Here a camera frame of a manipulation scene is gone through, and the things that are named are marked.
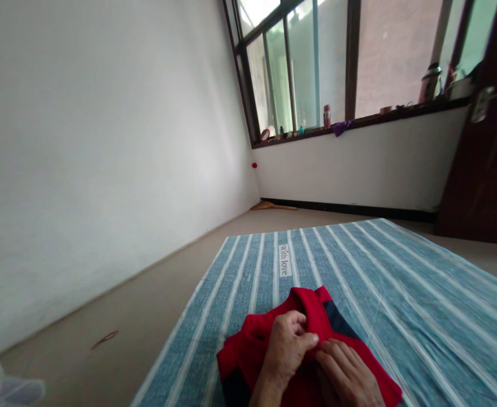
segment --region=mat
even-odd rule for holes
[[[322,285],[406,405],[497,405],[497,278],[385,219],[227,238],[132,405],[223,405],[224,339]]]

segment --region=red shirt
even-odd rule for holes
[[[263,315],[248,315],[240,332],[226,339],[217,359],[228,405],[248,404],[264,362],[273,321],[291,310],[300,311],[307,316],[307,332],[318,334],[319,344],[335,338],[356,350],[377,379],[386,406],[395,406],[401,401],[399,386],[341,316],[328,290],[320,287],[316,291],[292,288],[283,304]],[[317,349],[318,347],[306,354],[282,396],[282,405],[325,405],[316,375]]]

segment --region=bottle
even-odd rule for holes
[[[332,126],[332,112],[329,105],[324,106],[324,128],[330,128]]]
[[[422,88],[418,103],[432,101],[435,98],[435,90],[441,77],[441,67],[438,62],[432,63],[425,76],[422,78]]]

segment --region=window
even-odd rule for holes
[[[356,115],[418,103],[428,70],[442,1],[361,2]]]
[[[252,144],[265,129],[271,137],[321,129],[325,106],[336,123],[444,100],[456,78],[448,67],[467,74],[483,59],[497,8],[497,0],[223,1]],[[422,93],[430,66],[440,73]]]

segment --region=door latch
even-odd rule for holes
[[[479,123],[486,118],[487,110],[490,108],[490,100],[497,97],[497,93],[493,93],[494,91],[494,86],[488,86],[478,93],[473,115],[470,117],[471,123]]]

